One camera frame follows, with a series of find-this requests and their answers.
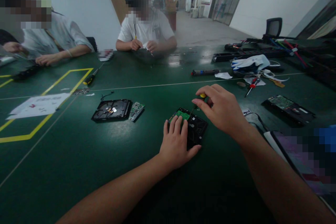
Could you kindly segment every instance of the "black chair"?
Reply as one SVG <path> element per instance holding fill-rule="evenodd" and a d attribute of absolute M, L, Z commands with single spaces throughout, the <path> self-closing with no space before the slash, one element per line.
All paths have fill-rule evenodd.
<path fill-rule="evenodd" d="M 93 49 L 95 52 L 98 51 L 98 47 L 97 47 L 97 44 L 96 44 L 96 40 L 94 37 L 86 37 L 88 39 L 88 41 L 90 42 L 90 44 L 93 46 Z"/>
<path fill-rule="evenodd" d="M 272 39 L 296 39 L 294 37 L 281 37 L 282 29 L 282 18 L 276 17 L 266 20 L 266 33 L 263 35 L 262 39 L 272 38 Z"/>

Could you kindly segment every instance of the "yellow tape line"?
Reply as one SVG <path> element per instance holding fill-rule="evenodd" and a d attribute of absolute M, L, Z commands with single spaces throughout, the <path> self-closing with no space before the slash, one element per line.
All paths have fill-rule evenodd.
<path fill-rule="evenodd" d="M 2 83 L 2 84 L 0 85 L 0 88 L 2 88 L 3 86 L 7 85 L 9 82 L 12 82 L 12 81 L 13 81 L 13 79 L 9 79 L 8 81 Z"/>
<path fill-rule="evenodd" d="M 85 78 L 90 74 L 90 72 L 93 70 L 93 68 L 84 68 L 84 69 L 74 69 L 74 70 L 69 70 L 66 74 L 64 74 L 61 78 L 59 78 L 53 85 L 51 85 L 50 88 L 48 88 L 46 91 L 42 93 L 42 95 L 46 95 L 53 87 L 55 87 L 61 80 L 63 80 L 69 73 L 71 72 L 77 72 L 77 71 L 87 71 L 87 73 L 83 76 L 83 78 L 74 86 L 74 88 L 71 90 L 71 93 L 73 93 L 78 86 L 85 80 Z M 5 142 L 14 142 L 14 141 L 22 141 L 22 140 L 28 140 L 31 139 L 37 131 L 39 131 L 40 128 L 52 117 L 53 114 L 47 115 L 42 122 L 40 122 L 39 125 L 28 135 L 19 135 L 19 136 L 10 136 L 10 137 L 5 137 L 5 138 L 0 138 L 0 143 L 5 143 Z M 9 124 L 11 124 L 15 119 L 9 120 L 6 122 L 4 125 L 0 127 L 0 131 L 5 129 Z"/>

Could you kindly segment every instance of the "white shirt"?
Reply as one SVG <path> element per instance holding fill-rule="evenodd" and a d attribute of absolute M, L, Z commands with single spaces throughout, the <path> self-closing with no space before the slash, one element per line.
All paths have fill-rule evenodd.
<path fill-rule="evenodd" d="M 144 47 L 148 41 L 156 41 L 158 43 L 162 39 L 168 40 L 174 36 L 167 17 L 157 9 L 152 9 L 149 21 L 140 20 L 133 11 L 127 14 L 121 24 L 118 39 L 123 42 L 132 41 L 135 39 L 135 30 L 137 40 L 139 40 Z"/>
<path fill-rule="evenodd" d="M 51 13 L 51 29 L 48 31 L 64 50 L 83 44 L 87 45 L 92 52 L 95 51 L 78 25 L 58 13 Z M 22 45 L 29 51 L 29 58 L 59 52 L 54 40 L 44 29 L 23 29 L 23 32 L 25 38 Z"/>

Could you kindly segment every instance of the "sticker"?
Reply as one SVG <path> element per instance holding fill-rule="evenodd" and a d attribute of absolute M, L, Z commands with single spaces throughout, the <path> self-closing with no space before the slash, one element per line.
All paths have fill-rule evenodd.
<path fill-rule="evenodd" d="M 299 110 L 301 110 L 301 111 L 305 112 L 306 114 L 308 114 L 308 112 L 306 110 L 302 109 L 302 108 L 299 108 Z"/>

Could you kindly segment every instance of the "screwdriver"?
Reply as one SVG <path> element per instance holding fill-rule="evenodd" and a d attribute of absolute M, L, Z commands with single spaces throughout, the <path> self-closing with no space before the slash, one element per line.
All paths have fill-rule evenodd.
<path fill-rule="evenodd" d="M 202 93 L 202 94 L 200 94 L 200 95 L 198 96 L 198 99 L 201 99 L 201 100 L 204 101 L 206 97 L 207 97 L 207 95 L 204 94 L 204 93 Z M 189 116 L 191 116 L 191 113 L 194 111 L 194 109 L 197 109 L 197 105 L 196 105 L 196 104 L 194 105 L 194 107 L 193 107 L 192 111 L 190 112 L 190 115 L 189 115 Z"/>
<path fill-rule="evenodd" d="M 93 82 L 93 80 L 95 79 L 96 73 L 98 72 L 99 68 L 93 73 L 91 74 L 89 77 L 87 77 L 85 79 L 85 81 L 83 82 L 84 85 L 90 85 L 91 82 Z"/>
<path fill-rule="evenodd" d="M 259 82 L 260 82 L 260 78 L 259 78 L 259 77 L 253 79 L 253 81 L 252 81 L 252 83 L 251 83 L 251 85 L 250 85 L 250 89 L 249 89 L 249 91 L 246 93 L 246 95 L 244 96 L 244 98 L 246 98 L 246 96 L 249 95 L 249 93 L 251 92 L 251 90 L 252 90 L 253 88 L 255 88 Z"/>

